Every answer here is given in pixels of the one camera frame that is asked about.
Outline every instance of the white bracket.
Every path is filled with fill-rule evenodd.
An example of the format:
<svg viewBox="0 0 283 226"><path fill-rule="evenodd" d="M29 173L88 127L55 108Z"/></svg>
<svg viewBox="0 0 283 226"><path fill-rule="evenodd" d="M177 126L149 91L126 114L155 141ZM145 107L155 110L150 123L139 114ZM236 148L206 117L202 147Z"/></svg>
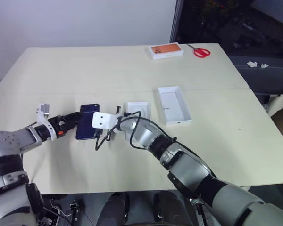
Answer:
<svg viewBox="0 0 283 226"><path fill-rule="evenodd" d="M51 140L56 140L57 135L52 125L47 121L49 116L49 104L40 103L37 108L37 123L46 126L50 133Z"/></svg>
<svg viewBox="0 0 283 226"><path fill-rule="evenodd" d="M95 112L93 114L92 127L95 129L112 129L117 124L119 116L121 116L121 114Z"/></svg>

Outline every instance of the smartphone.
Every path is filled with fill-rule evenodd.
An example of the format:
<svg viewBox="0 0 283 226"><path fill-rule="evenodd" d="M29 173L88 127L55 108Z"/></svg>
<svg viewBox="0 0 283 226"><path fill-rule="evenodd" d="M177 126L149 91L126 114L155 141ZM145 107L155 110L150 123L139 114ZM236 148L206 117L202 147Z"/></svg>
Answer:
<svg viewBox="0 0 283 226"><path fill-rule="evenodd" d="M87 140L96 138L95 128L92 127L92 118L94 112L100 111L99 104L82 105L80 109L81 118L77 124L76 136L77 140Z"/></svg>

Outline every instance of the white box tray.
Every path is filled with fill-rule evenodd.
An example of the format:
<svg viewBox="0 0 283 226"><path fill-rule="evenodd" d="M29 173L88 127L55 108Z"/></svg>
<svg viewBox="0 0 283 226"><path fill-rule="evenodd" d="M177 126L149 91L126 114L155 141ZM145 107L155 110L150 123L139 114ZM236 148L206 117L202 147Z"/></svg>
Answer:
<svg viewBox="0 0 283 226"><path fill-rule="evenodd" d="M179 86L158 88L166 125L190 122L191 115Z"/></svg>

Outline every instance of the scissors handle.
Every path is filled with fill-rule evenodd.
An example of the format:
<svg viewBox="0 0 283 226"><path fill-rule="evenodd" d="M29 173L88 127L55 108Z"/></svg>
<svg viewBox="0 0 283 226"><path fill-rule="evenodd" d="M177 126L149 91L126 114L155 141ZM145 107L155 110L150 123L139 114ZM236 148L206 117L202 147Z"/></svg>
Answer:
<svg viewBox="0 0 283 226"><path fill-rule="evenodd" d="M210 51L204 48L195 48L194 49L194 54L199 57L199 58L205 58L211 54Z"/></svg>

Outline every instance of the black cable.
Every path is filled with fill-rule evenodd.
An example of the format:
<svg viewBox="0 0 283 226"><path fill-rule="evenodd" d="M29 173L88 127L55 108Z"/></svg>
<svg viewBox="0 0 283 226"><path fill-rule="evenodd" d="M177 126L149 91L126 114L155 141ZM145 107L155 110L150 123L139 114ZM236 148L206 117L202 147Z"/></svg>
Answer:
<svg viewBox="0 0 283 226"><path fill-rule="evenodd" d="M102 133L103 133L103 130L102 130L102 129L96 129L96 130L95 130L95 137L96 137L95 147L98 146L99 139L100 139L100 136L102 135Z"/></svg>
<svg viewBox="0 0 283 226"><path fill-rule="evenodd" d="M137 111L137 112L134 112L132 114L137 114L137 113L138 113L138 118L137 118L135 127L134 127L134 129L133 129L133 131L131 133L131 136L130 136L130 145L131 145L131 147L136 148L136 149L146 150L146 148L144 148L144 147L137 147L137 146L133 145L133 143L132 143L132 139L133 139L134 133L136 131L136 128L138 126L138 123L140 122L141 115L142 115L141 111Z"/></svg>
<svg viewBox="0 0 283 226"><path fill-rule="evenodd" d="M202 225L208 226L206 215L204 213L202 204L199 204L198 208L199 208L199 211L200 211L200 214L201 214L201 217L202 217L202 221L203 221Z"/></svg>
<svg viewBox="0 0 283 226"><path fill-rule="evenodd" d="M68 222L68 224L69 224L70 226L73 226L73 225L71 224L71 222L70 222L66 217L62 216L61 214L58 214L58 213L52 211L51 209L49 209L49 208L47 208L47 207L45 207L45 206L43 206L43 209L45 209L45 210L47 210L48 212L50 212L50 213L56 215L57 217L63 218L65 221Z"/></svg>
<svg viewBox="0 0 283 226"><path fill-rule="evenodd" d="M196 155L198 158L200 158L194 151L192 151L190 148L188 148L187 146L183 145L182 143L178 142L177 141L177 137L174 137L174 138L171 138L158 124L156 124L155 122L151 121L150 119L147 119L147 118L143 118L143 117L140 117L140 116L134 116L134 117L129 117L129 118L126 118L126 119L123 119L121 121L119 121L114 127L112 127L112 129L109 131L109 133L107 133L107 135L102 139L102 141L100 142L100 144L96 147L95 147L95 150L97 151L101 145L105 142L106 138L108 137L109 134L111 134L113 132L113 130L115 130L116 127L118 127L121 123L123 123L124 121L127 121L127 120L131 120L131 119L137 119L137 120L145 120L145 121L148 121L150 122L151 124L153 124L157 129L159 129L167 138L173 140L175 143L178 143L179 145L181 145L182 147L184 147L186 150L188 150L189 152L191 152L192 154ZM145 148L139 148L139 147L135 147L133 145L131 145L132 147L134 148L138 148L138 149L145 149ZM215 173L211 170L212 172L212 175L214 177L217 178L217 176L215 175Z"/></svg>

